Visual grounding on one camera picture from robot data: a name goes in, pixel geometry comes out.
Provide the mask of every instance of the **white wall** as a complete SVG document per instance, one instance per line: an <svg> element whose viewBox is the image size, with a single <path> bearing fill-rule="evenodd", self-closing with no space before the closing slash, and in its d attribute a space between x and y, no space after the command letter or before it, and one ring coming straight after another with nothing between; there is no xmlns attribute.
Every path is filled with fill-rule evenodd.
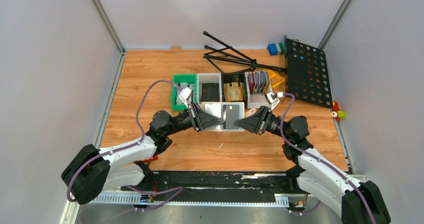
<svg viewBox="0 0 424 224"><path fill-rule="evenodd" d="M90 0L0 0L0 50L0 222L58 223L118 52Z"/></svg>
<svg viewBox="0 0 424 224"><path fill-rule="evenodd" d="M318 46L343 0L100 0L126 48L203 48L204 30L238 48L284 34Z"/></svg>
<svg viewBox="0 0 424 224"><path fill-rule="evenodd" d="M354 166L393 223L422 223L424 0L353 0L325 48Z"/></svg>

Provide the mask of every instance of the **robotic arm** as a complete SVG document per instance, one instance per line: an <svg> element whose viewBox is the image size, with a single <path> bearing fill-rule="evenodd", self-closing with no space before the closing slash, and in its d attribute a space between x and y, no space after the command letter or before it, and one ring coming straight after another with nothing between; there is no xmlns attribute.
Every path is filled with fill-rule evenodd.
<svg viewBox="0 0 424 224"><path fill-rule="evenodd" d="M258 135L268 131L281 136L281 118L273 115L272 109L278 104L278 98L283 94L268 93L266 96L271 108L262 106L252 116L238 120L234 124ZM343 223L372 223L360 196L352 186L354 185L363 194L376 223L390 223L389 212L377 185L372 181L362 183L326 160L307 141L306 137L309 135L309 131L306 120L304 116L297 116L288 122L283 122L282 127L287 140L304 151L296 150L287 142L282 145L286 158L296 164L286 172L288 176L292 177L294 185L324 202L341 217ZM339 176L335 170L343 173L344 177Z"/></svg>
<svg viewBox="0 0 424 224"><path fill-rule="evenodd" d="M87 145L72 160L63 171L61 178L67 186L76 171L94 156L109 153L90 163L76 177L71 192L79 204L86 204L96 198L102 191L120 188L125 185L138 185L147 174L142 161L164 152L171 144L169 135L189 128L202 131L216 125L223 124L223 120L205 113L197 103L189 104L192 95L189 88L183 89L180 99L188 106L176 117L170 116L166 111L157 111L150 123L150 129L145 138L141 137L127 143L108 147L95 148Z"/></svg>

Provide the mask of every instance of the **black perforated panel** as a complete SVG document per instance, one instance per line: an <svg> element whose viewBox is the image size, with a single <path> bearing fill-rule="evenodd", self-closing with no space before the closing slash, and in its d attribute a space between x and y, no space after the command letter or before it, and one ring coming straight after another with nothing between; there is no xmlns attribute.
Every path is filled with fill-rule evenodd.
<svg viewBox="0 0 424 224"><path fill-rule="evenodd" d="M333 106L324 51L286 39L288 92L296 99L319 106Z"/></svg>

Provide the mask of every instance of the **yellow plastic object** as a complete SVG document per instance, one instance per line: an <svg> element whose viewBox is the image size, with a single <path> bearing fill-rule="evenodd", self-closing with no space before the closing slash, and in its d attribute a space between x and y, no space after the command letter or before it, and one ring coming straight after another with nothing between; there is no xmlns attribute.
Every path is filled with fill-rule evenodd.
<svg viewBox="0 0 424 224"><path fill-rule="evenodd" d="M272 70L265 70L265 71L268 72L269 74L269 79L271 80L273 89L286 81L286 79L283 76L277 74L276 72Z"/></svg>

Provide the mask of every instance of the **colorful toy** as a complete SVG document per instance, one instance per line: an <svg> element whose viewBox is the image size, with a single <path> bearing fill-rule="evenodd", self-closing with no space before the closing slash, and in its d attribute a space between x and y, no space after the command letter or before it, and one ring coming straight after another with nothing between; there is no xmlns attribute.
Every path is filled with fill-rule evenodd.
<svg viewBox="0 0 424 224"><path fill-rule="evenodd" d="M339 104L337 103L337 101L333 100L332 101L332 113L331 116L333 118L335 118L335 120L337 122L346 119L346 113L340 109Z"/></svg>
<svg viewBox="0 0 424 224"><path fill-rule="evenodd" d="M283 55L286 49L285 46L285 43L269 44L267 48L269 55Z"/></svg>

